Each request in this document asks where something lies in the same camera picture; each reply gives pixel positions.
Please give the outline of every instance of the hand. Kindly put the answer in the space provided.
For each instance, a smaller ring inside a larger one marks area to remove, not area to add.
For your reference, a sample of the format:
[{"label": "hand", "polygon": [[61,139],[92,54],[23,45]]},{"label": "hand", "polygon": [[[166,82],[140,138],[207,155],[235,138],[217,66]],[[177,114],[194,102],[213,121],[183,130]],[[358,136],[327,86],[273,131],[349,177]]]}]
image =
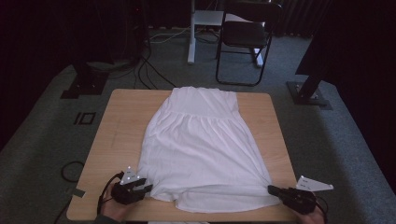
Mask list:
[{"label": "hand", "polygon": [[122,222],[128,211],[134,207],[134,203],[131,204],[122,204],[117,203],[114,199],[111,198],[111,190],[113,189],[114,184],[108,186],[106,190],[105,198],[103,199],[101,214],[105,217],[110,217],[118,222]]},{"label": "hand", "polygon": [[308,215],[301,215],[294,210],[291,210],[291,212],[297,216],[302,224],[325,224],[324,215],[318,207],[315,207],[315,210]]}]

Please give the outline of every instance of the white tag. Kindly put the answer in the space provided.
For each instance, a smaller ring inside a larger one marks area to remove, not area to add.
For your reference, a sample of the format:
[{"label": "white tag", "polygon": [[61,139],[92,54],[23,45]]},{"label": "white tag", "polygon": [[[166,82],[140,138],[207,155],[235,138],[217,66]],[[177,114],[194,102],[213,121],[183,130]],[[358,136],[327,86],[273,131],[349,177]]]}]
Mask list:
[{"label": "white tag", "polygon": [[131,166],[128,166],[128,169],[124,172],[124,176],[120,182],[120,185],[126,185],[136,180],[140,179],[140,176],[136,175],[134,171],[131,169]]},{"label": "white tag", "polygon": [[334,187],[330,184],[321,183],[316,180],[306,178],[303,175],[298,180],[296,188],[302,189],[302,190],[308,190],[308,191],[320,191],[320,190],[334,189]]}]

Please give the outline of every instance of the wooden table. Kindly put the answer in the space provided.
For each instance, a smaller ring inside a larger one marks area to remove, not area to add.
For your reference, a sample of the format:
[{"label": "wooden table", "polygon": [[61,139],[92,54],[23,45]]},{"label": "wooden table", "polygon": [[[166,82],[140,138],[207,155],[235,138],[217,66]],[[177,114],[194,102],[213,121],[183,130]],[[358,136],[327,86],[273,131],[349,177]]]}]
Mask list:
[{"label": "wooden table", "polygon": [[[96,206],[106,182],[131,166],[135,171],[144,133],[154,113],[170,91],[114,90],[92,143],[77,189],[67,211],[71,220],[94,220]],[[296,184],[288,151],[276,118],[271,97],[266,93],[238,92],[240,114],[261,151],[273,184],[281,188]],[[127,220],[146,221],[293,221],[295,216],[283,204],[226,214],[189,213],[174,203],[145,198],[136,204]]]}]

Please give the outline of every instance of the dress fabric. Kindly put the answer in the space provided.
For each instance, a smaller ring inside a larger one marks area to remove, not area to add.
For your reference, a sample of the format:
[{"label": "dress fabric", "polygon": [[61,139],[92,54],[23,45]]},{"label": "dress fabric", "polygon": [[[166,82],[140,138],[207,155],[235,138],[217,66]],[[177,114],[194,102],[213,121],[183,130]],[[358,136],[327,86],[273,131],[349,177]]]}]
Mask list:
[{"label": "dress fabric", "polygon": [[138,174],[180,210],[227,213],[279,203],[236,93],[175,88],[146,129]]}]

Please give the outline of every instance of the chair seat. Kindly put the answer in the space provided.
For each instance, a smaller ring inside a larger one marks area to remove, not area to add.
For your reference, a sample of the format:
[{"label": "chair seat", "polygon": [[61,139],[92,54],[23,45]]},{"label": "chair seat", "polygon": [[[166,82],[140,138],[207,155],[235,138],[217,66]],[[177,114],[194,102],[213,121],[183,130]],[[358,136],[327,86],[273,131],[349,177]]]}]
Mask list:
[{"label": "chair seat", "polygon": [[261,23],[226,21],[223,24],[223,42],[228,46],[263,49],[267,45],[268,33]]}]

